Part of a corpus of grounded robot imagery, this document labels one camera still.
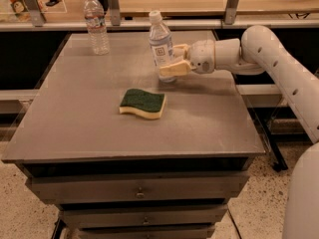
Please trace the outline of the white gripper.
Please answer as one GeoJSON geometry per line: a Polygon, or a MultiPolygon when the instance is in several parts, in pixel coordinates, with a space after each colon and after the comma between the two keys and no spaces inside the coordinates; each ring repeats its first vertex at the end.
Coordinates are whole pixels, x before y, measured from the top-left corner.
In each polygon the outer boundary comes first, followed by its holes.
{"type": "Polygon", "coordinates": [[[215,43],[212,40],[201,40],[188,44],[173,46],[174,56],[183,57],[174,64],[159,68],[159,74],[163,77],[175,77],[187,75],[191,70],[197,74],[210,74],[215,69],[215,43]]]}

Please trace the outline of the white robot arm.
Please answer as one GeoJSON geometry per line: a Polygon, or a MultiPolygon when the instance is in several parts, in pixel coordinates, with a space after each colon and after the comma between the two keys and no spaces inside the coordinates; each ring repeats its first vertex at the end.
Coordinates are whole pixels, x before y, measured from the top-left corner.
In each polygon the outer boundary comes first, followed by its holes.
{"type": "Polygon", "coordinates": [[[319,79],[292,57],[265,26],[247,28],[239,39],[197,41],[173,47],[177,58],[161,66],[163,77],[227,70],[267,73],[313,142],[291,174],[282,239],[319,237],[319,79]]]}

